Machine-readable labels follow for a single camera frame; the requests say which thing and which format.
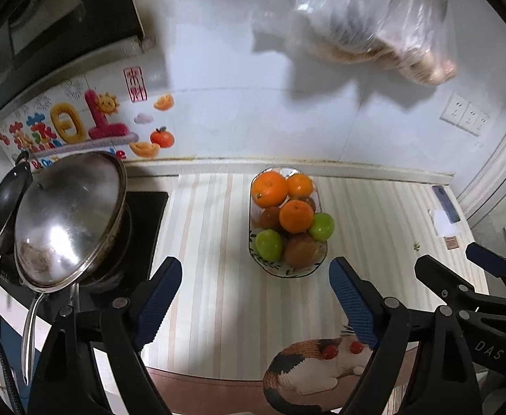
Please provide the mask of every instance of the black cooktop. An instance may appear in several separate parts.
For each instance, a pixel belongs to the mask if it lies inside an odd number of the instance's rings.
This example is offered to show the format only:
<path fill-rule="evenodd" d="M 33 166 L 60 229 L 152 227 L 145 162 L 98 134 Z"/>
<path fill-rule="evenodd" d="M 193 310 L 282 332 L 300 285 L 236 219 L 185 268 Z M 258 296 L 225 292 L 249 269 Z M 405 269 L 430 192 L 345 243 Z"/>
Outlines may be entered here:
<path fill-rule="evenodd" d="M 115 244 L 95 272 L 80 284 L 80 310 L 101 309 L 119 296 L 129 296 L 136 286 L 149 279 L 160 222 L 168 200 L 166 192 L 127 192 L 127 207 Z M 21 284 L 14 256 L 0 260 L 0 285 L 26 308 L 34 293 Z M 47 295 L 38 316 L 52 324 L 59 309 L 66 306 L 70 289 Z"/>

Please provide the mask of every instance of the red chinese character stamp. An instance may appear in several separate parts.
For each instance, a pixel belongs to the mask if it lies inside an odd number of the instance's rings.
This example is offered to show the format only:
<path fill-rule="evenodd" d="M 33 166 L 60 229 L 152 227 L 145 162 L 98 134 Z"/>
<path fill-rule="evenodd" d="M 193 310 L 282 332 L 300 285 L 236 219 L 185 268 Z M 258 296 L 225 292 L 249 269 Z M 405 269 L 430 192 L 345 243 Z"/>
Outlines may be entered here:
<path fill-rule="evenodd" d="M 141 67 L 129 67 L 124 69 L 124 78 L 126 79 L 126 87 L 132 103 L 147 100 L 147 89 L 143 80 Z"/>

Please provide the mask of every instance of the wall socket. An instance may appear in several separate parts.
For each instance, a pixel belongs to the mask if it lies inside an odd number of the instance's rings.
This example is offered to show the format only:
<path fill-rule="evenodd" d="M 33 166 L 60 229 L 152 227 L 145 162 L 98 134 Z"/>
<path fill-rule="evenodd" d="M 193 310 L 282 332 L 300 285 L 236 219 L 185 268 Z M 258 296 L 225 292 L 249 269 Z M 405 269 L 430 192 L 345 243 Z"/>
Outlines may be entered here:
<path fill-rule="evenodd" d="M 456 126 L 462 120 L 462 116 L 464 115 L 467 107 L 468 101 L 462 98 L 462 96 L 453 93 L 440 119 L 448 121 Z"/>
<path fill-rule="evenodd" d="M 476 136 L 480 136 L 486 124 L 489 124 L 487 114 L 456 93 L 451 95 L 440 119 Z"/>

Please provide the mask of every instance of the striped counter mat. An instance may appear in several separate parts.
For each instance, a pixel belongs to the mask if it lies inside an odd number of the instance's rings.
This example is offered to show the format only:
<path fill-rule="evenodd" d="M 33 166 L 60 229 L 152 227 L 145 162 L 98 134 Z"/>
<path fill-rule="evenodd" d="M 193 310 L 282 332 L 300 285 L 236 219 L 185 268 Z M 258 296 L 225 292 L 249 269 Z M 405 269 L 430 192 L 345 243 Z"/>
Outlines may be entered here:
<path fill-rule="evenodd" d="M 272 358 L 291 343 L 339 336 L 345 314 L 328 282 L 328 265 L 345 256 L 383 296 L 434 310 L 441 301 L 415 276 L 430 254 L 487 293 L 482 270 L 464 257 L 473 241 L 463 216 L 459 248 L 437 237 L 430 185 L 315 177 L 336 231 L 326 261 L 311 276 L 272 277 L 248 250 L 249 186 L 254 175 L 182 175 L 174 185 L 153 272 L 166 256 L 182 262 L 183 281 L 161 329 L 143 352 L 147 366 L 185 375 L 262 380 Z M 454 201 L 453 194 L 447 189 Z"/>

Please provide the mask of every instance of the cat tail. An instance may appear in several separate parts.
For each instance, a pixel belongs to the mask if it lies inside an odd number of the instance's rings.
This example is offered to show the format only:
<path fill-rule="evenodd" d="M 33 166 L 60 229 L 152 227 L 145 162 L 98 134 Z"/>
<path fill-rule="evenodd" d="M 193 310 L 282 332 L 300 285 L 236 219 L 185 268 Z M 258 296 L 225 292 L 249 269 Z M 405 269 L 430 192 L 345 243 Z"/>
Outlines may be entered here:
<path fill-rule="evenodd" d="M 278 391 L 278 375 L 275 372 L 270 371 L 270 369 L 265 373 L 265 378 L 262 383 L 266 401 L 268 401 L 268 403 L 280 413 L 284 413 L 285 415 L 313 415 L 317 413 L 326 413 L 322 411 L 320 406 L 302 406 L 298 404 L 291 404 L 284 399 Z"/>

